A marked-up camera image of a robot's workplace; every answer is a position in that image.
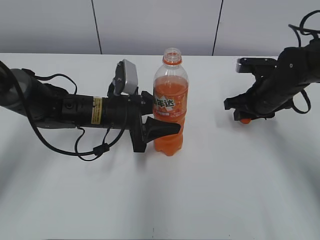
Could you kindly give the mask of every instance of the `wire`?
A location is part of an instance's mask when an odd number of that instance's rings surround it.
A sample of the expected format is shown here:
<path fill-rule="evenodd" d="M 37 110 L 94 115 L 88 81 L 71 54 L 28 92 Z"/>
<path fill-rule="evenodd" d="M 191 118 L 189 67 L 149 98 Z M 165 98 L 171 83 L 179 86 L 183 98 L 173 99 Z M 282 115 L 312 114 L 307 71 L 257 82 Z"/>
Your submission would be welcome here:
<path fill-rule="evenodd" d="M 31 115 L 31 112 L 29 110 L 29 104 L 25 99 L 25 96 L 21 90 L 21 87 L 19 85 L 18 80 L 16 79 L 16 77 L 14 76 L 14 74 L 10 71 L 10 69 L 2 62 L 0 61 L 0 68 L 2 68 L 4 70 L 4 72 L 8 75 L 9 79 L 11 79 L 16 92 L 19 96 L 19 99 L 22 103 L 22 106 L 24 108 L 26 117 L 28 118 L 28 121 L 34 131 L 34 133 L 36 134 L 36 136 L 39 138 L 39 140 L 50 150 L 57 152 L 59 154 L 63 154 L 63 155 L 68 155 L 68 156 L 88 156 L 88 155 L 93 155 L 95 154 L 94 151 L 88 151 L 88 152 L 80 152 L 80 153 L 76 153 L 76 152 L 70 152 L 70 151 L 64 151 L 61 150 L 59 148 L 56 148 L 54 146 L 52 146 L 50 143 L 48 143 L 45 138 L 42 136 L 42 134 L 40 133 L 40 131 L 38 130 L 37 126 L 34 123 L 33 117 Z"/>
<path fill-rule="evenodd" d="M 299 28 L 297 26 L 294 26 L 291 24 L 289 24 L 288 26 L 289 26 L 289 28 L 291 28 L 294 31 L 294 34 L 296 35 L 296 38 L 298 39 L 298 47 L 301 48 L 301 37 L 300 37 L 298 30 L 297 30 Z"/>
<path fill-rule="evenodd" d="M 106 133 L 105 133 L 105 135 L 104 135 L 104 137 L 103 137 L 103 139 L 102 139 L 102 144 L 105 144 L 105 143 L 106 143 L 106 137 L 107 137 L 108 133 L 110 132 L 110 128 L 111 128 L 111 124 L 110 124 L 110 126 L 108 127 L 108 129 L 107 129 L 107 131 L 106 131 Z"/>
<path fill-rule="evenodd" d="M 125 109 L 125 117 L 124 117 L 124 121 L 123 121 L 123 124 L 122 124 L 122 127 L 121 127 L 121 130 L 119 132 L 119 134 L 116 136 L 116 138 L 110 143 L 110 144 L 107 144 L 105 143 L 106 142 L 106 137 L 108 135 L 108 133 L 110 132 L 110 129 L 111 129 L 111 125 L 108 127 L 104 137 L 103 137 L 103 140 L 102 140 L 102 144 L 100 146 L 97 146 L 95 147 L 96 149 L 96 157 L 93 158 L 93 159 L 85 159 L 83 157 L 81 157 L 80 155 L 78 155 L 78 157 L 83 160 L 83 161 L 86 161 L 86 162 L 91 162 L 91 161 L 94 161 L 96 159 L 98 159 L 99 157 L 102 156 L 102 154 L 104 154 L 105 152 L 109 151 L 109 149 L 115 145 L 119 139 L 121 138 L 121 136 L 123 135 L 125 129 L 126 129 L 126 125 L 127 125 L 127 117 L 128 117 L 128 104 L 126 105 L 126 109 Z M 79 144 L 79 141 L 80 139 L 84 136 L 84 134 L 86 133 L 86 130 L 84 130 L 82 127 L 80 126 L 77 126 L 77 128 L 79 130 L 82 130 L 82 134 L 77 138 L 77 140 L 75 141 L 75 144 L 74 144 L 74 151 L 76 153 L 78 153 L 78 144 Z"/>
<path fill-rule="evenodd" d="M 314 39 L 319 39 L 318 34 L 320 34 L 320 30 L 314 30 L 314 29 L 305 28 L 305 23 L 306 23 L 307 19 L 310 18 L 312 15 L 317 14 L 317 13 L 320 13 L 320 10 L 315 10 L 315 11 L 312 11 L 312 12 L 308 13 L 307 15 L 305 15 L 302 18 L 299 26 L 294 26 L 292 24 L 288 25 L 289 28 L 291 28 L 294 31 L 294 34 L 296 35 L 296 38 L 298 40 L 298 47 L 299 48 L 301 48 L 301 37 L 300 37 L 298 31 L 300 32 L 301 35 L 304 35 L 304 36 L 312 35 Z"/>
<path fill-rule="evenodd" d="M 86 162 L 91 162 L 91 161 L 94 161 L 94 160 L 100 158 L 101 155 L 97 155 L 93 159 L 85 159 L 79 154 L 79 152 L 78 152 L 78 143 L 79 143 L 80 139 L 85 135 L 86 130 L 84 130 L 82 127 L 79 127 L 79 126 L 77 126 L 77 129 L 82 130 L 82 134 L 77 138 L 77 140 L 75 141 L 75 144 L 74 144 L 74 151 L 77 154 L 77 157 L 80 158 L 83 161 L 86 161 Z"/>
<path fill-rule="evenodd" d="M 37 76 L 37 75 L 33 75 L 32 77 L 34 77 L 35 79 L 38 79 L 40 81 L 49 81 L 55 77 L 64 77 L 66 79 L 68 79 L 71 83 L 73 83 L 73 85 L 75 86 L 75 90 L 74 90 L 74 95 L 77 94 L 77 91 L 78 91 L 78 87 L 77 87 L 77 84 L 70 78 L 68 77 L 67 75 L 64 75 L 62 73 L 57 73 L 57 74 L 53 74 L 51 76 Z"/>

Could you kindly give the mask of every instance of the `table surface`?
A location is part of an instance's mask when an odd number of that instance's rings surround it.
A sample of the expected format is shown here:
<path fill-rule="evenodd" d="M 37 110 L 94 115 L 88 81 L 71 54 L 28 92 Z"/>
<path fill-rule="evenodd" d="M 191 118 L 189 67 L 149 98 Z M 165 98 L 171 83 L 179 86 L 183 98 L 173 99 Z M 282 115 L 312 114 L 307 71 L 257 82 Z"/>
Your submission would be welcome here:
<path fill-rule="evenodd" d="M 63 73 L 78 93 L 106 96 L 118 61 L 136 64 L 140 90 L 152 92 L 161 56 L 1 53 L 9 68 Z M 46 148 L 27 119 L 0 108 L 0 239 L 320 239 L 320 85 L 306 90 L 307 115 L 283 110 L 249 125 L 223 101 L 245 92 L 251 74 L 236 56 L 184 56 L 189 75 L 182 149 L 167 157 L 148 144 L 133 153 L 125 131 L 93 162 Z M 73 91 L 63 78 L 53 85 Z M 303 98 L 295 97 L 306 108 Z M 89 129 L 79 148 L 97 146 Z M 73 150 L 77 129 L 42 129 Z M 118 134 L 110 131 L 109 140 Z"/>

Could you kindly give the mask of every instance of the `black robotic arm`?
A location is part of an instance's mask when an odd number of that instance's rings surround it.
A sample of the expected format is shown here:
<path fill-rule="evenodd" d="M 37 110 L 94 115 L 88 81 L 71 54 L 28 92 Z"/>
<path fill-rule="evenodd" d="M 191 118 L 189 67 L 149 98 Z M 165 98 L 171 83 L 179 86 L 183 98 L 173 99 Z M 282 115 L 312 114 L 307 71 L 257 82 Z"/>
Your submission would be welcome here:
<path fill-rule="evenodd" d="M 41 82 L 57 76 L 72 81 L 63 74 L 39 77 L 29 69 L 9 69 L 0 62 L 0 106 L 26 116 L 39 139 L 55 152 L 81 159 L 82 156 L 95 155 L 96 159 L 107 152 L 127 129 L 130 131 L 133 151 L 143 153 L 148 142 L 180 131 L 179 124 L 151 117 L 142 122 L 143 115 L 153 112 L 153 96 L 147 91 L 138 94 L 136 67 L 126 59 L 117 64 L 108 97 L 77 95 L 77 86 L 75 93 L 69 94 L 61 87 Z M 51 146 L 38 128 L 78 128 L 83 134 L 83 128 L 105 128 L 107 133 L 110 129 L 121 131 L 113 142 L 107 144 L 104 138 L 102 144 L 90 152 L 78 152 L 77 145 L 82 134 L 76 141 L 75 152 L 69 152 Z"/>
<path fill-rule="evenodd" d="M 311 83 L 320 82 L 320 31 L 304 28 L 308 17 L 320 10 L 306 15 L 299 27 L 289 25 L 298 36 L 299 47 L 287 47 L 273 58 L 240 58 L 237 61 L 238 73 L 251 73 L 255 83 L 246 93 L 227 98 L 224 101 L 226 110 L 235 109 L 234 120 L 244 124 L 255 119 L 269 119 L 282 109 L 292 108 L 297 113 L 306 114 L 311 103 L 304 88 Z M 300 36 L 314 37 L 310 43 L 301 47 Z M 299 110 L 293 101 L 294 95 L 301 93 L 308 105 L 307 111 Z"/>

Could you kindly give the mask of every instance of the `plastic bottle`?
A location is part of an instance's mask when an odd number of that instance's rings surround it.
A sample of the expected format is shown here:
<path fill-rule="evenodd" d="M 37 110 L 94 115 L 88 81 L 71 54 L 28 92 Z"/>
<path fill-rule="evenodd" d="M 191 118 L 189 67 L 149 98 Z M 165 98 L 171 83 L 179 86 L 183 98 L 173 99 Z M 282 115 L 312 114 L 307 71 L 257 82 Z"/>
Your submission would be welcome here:
<path fill-rule="evenodd" d="M 178 134 L 156 139 L 154 147 L 156 151 L 172 156 L 183 144 L 189 80 L 177 48 L 166 49 L 162 61 L 153 82 L 153 115 L 158 120 L 180 124 L 181 130 Z"/>

